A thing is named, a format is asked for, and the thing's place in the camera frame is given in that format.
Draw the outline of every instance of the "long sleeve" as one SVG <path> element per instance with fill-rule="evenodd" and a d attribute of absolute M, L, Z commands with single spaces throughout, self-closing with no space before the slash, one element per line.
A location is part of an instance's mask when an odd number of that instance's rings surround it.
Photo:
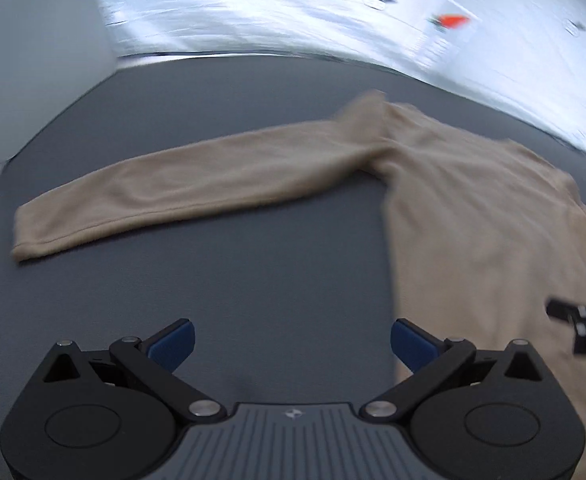
<path fill-rule="evenodd" d="M 94 171 L 18 208 L 13 257 L 326 189 L 384 149 L 384 106 L 381 92 L 369 92 L 330 121 L 207 140 Z"/>
<path fill-rule="evenodd" d="M 586 206 L 575 181 L 525 147 L 441 124 L 369 92 L 329 121 L 125 160 L 16 213 L 16 260 L 137 227 L 297 198 L 356 169 L 387 183 L 395 314 L 444 338 L 503 349 L 527 338 L 586 427 L 586 359 L 549 296 L 586 304 Z M 575 479 L 586 480 L 586 449 Z"/>

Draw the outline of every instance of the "white panel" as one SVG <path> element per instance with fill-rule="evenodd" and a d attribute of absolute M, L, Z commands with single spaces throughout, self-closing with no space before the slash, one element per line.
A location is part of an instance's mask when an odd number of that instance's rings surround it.
<path fill-rule="evenodd" d="M 115 64 L 95 0 L 0 0 L 0 160 Z"/>
<path fill-rule="evenodd" d="M 100 1 L 121 56 L 266 50 L 363 60 L 586 150 L 586 0 Z M 451 14 L 467 20 L 437 23 Z"/>

